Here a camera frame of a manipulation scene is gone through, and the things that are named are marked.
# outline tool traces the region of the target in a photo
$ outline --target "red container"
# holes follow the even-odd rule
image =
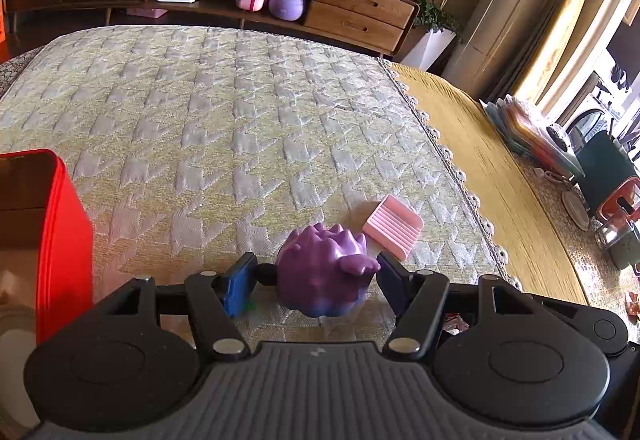
[[[54,152],[0,155],[0,229],[0,309],[34,309],[39,344],[92,306],[93,229]]]

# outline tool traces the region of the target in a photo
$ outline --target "pink soap holder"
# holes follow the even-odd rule
[[[418,240],[422,227],[424,222],[418,214],[392,195],[386,195],[363,225],[362,232],[404,261]]]

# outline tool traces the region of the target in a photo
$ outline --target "circular pad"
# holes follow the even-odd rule
[[[433,374],[453,400],[477,415],[546,428],[596,409],[609,364],[590,340],[550,314],[494,314],[439,347]]]
[[[173,409],[199,367],[180,337],[121,315],[70,327],[41,344],[25,366],[24,383],[41,417],[75,430],[115,431]]]
[[[599,338],[609,341],[615,336],[616,327],[611,323],[611,321],[600,319],[593,325],[593,331]]]

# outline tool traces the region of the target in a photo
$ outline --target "curtain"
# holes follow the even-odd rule
[[[529,39],[482,97],[496,100],[510,93],[537,103],[574,31],[583,4],[584,0],[547,0]]]

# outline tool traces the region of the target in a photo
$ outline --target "metal screw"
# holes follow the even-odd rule
[[[414,354],[420,350],[420,343],[410,337],[398,337],[389,342],[389,349],[396,354]]]
[[[244,350],[244,344],[238,339],[220,339],[213,343],[213,350],[220,355],[237,355]]]

